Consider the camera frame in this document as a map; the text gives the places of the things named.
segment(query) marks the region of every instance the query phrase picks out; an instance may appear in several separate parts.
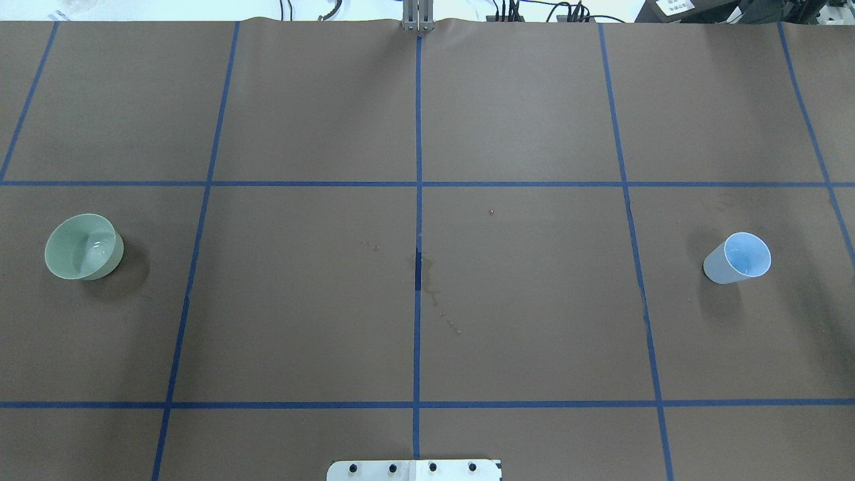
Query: plastic cup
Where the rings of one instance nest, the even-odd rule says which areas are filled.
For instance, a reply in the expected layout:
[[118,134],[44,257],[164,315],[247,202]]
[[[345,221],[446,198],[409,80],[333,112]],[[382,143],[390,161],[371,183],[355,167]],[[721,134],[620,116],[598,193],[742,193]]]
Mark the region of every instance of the plastic cup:
[[704,259],[704,273],[719,284],[760,277],[772,265],[772,253],[766,243],[754,234],[737,232],[730,235]]
[[61,279],[94,281],[119,265],[125,243],[98,214],[80,214],[59,224],[44,246],[44,263]]

